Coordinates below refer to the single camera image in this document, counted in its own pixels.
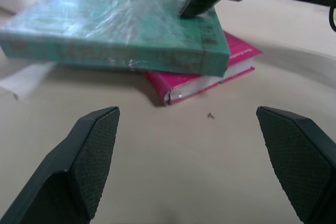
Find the book cover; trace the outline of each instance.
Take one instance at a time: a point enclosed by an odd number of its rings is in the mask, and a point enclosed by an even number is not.
[[[254,70],[254,56],[261,51],[243,40],[224,32],[229,48],[228,68],[222,77],[199,76],[194,74],[175,74],[146,71],[144,74],[154,85],[165,104],[182,101],[190,96],[204,92],[219,83],[233,80]]]
[[[214,8],[184,0],[40,0],[0,27],[8,57],[222,76],[229,49]]]

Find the table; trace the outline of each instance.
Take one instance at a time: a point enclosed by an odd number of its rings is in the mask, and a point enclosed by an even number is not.
[[[336,139],[336,34],[327,9],[221,1],[230,33],[260,47],[256,71],[172,107],[136,73],[55,68],[22,101],[0,89],[0,216],[76,120],[121,111],[95,223],[301,223],[277,180],[255,112],[310,117]],[[27,63],[0,60],[0,78]],[[208,118],[211,113],[214,119]]]

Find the small debris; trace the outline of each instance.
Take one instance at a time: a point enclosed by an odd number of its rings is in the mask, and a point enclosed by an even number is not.
[[[211,113],[208,114],[208,118],[215,119],[215,117]]]

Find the plastic wrap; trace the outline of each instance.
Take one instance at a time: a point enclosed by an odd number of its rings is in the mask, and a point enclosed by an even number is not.
[[[0,27],[8,57],[222,76],[229,50],[214,9],[183,0],[41,0]]]

